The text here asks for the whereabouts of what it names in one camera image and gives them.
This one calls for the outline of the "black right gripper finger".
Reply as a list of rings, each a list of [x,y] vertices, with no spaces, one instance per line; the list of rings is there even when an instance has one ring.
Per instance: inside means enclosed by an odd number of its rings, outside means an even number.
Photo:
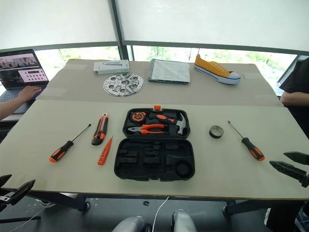
[[[293,160],[294,162],[308,165],[309,164],[309,155],[297,152],[297,151],[290,151],[290,152],[284,152],[284,155],[288,157],[289,159]]]
[[[296,168],[295,166],[283,161],[270,160],[269,163],[278,172],[298,180],[302,187],[306,188],[309,186],[309,175],[306,171]]]

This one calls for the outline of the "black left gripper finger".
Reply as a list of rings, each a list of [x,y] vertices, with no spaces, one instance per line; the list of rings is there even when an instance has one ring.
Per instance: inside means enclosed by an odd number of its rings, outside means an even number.
[[[34,186],[35,179],[26,182],[12,196],[5,196],[4,193],[0,194],[0,204],[1,205],[15,205],[17,204],[24,196],[26,196]]]
[[[11,174],[1,176],[0,177],[0,187],[2,187],[11,177],[12,177]]]

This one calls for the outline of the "person's bare typing hand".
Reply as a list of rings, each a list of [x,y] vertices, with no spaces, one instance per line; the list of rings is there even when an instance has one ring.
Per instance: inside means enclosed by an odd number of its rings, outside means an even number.
[[[27,102],[31,100],[41,90],[42,89],[39,86],[26,86],[18,93],[16,100],[22,103]]]

